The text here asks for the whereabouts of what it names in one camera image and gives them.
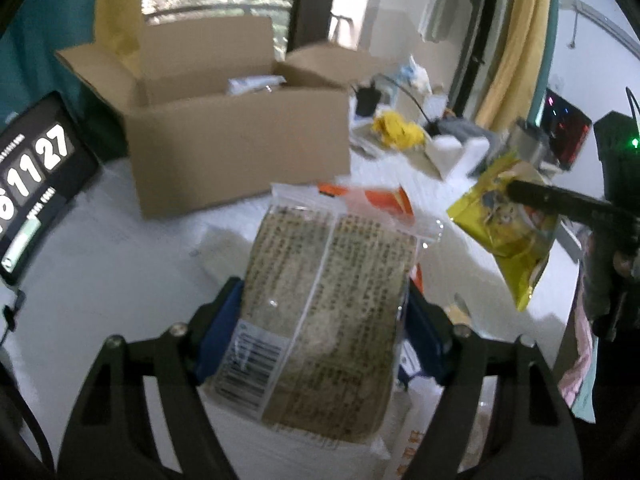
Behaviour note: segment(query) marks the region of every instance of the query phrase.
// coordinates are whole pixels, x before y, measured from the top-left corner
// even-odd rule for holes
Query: screw
[[[11,258],[4,258],[1,265],[7,272],[11,272],[12,270],[14,270],[14,261]]]
[[[174,337],[183,337],[188,329],[189,327],[187,327],[186,323],[174,323],[169,328],[169,334]]]
[[[104,342],[104,344],[107,346],[107,348],[113,350],[119,347],[123,342],[124,342],[124,339],[122,338],[121,335],[110,335],[107,338],[107,340]]]
[[[526,334],[521,335],[519,341],[521,345],[526,346],[527,348],[533,348],[536,345],[535,339]]]
[[[456,325],[453,327],[453,335],[461,339],[471,336],[471,329],[467,325]]]

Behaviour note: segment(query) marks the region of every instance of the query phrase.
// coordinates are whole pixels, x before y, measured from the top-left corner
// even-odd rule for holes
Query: pink cloth
[[[578,284],[575,289],[574,297],[574,320],[575,320],[575,338],[578,346],[578,359],[574,366],[567,370],[560,382],[558,388],[562,398],[567,405],[572,407],[575,398],[580,392],[582,382],[591,367],[591,359],[593,357],[593,336],[591,334],[591,325],[584,313],[584,305],[582,302],[584,294],[584,284],[582,282],[582,266],[580,266],[580,274],[578,275]]]

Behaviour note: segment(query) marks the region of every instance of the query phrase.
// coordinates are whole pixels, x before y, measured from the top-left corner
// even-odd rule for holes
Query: teal curtain
[[[113,112],[54,56],[94,38],[95,0],[25,0],[0,39],[0,130],[52,91],[65,99],[89,147],[102,159],[126,154]]]
[[[558,35],[558,12],[560,0],[551,0],[549,5],[549,19],[546,22],[546,40],[545,51],[542,55],[542,64],[540,65],[540,74],[536,83],[536,91],[531,101],[531,110],[527,120],[535,123],[540,111],[540,105],[546,95],[546,88],[549,82],[549,73],[551,72],[551,62],[554,58],[556,49],[556,36]]]

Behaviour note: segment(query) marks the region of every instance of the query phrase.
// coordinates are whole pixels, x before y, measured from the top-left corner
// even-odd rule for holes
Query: yellow curtain
[[[95,0],[95,41],[111,50],[132,72],[140,71],[138,31],[142,0]]]
[[[494,132],[529,115],[546,41],[550,0],[513,0],[507,42],[476,123]]]

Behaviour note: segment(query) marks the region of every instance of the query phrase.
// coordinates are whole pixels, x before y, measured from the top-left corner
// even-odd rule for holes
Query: clear plastic wrap
[[[435,221],[274,186],[241,315],[208,384],[217,401],[278,430],[367,442],[398,373],[403,306]]]

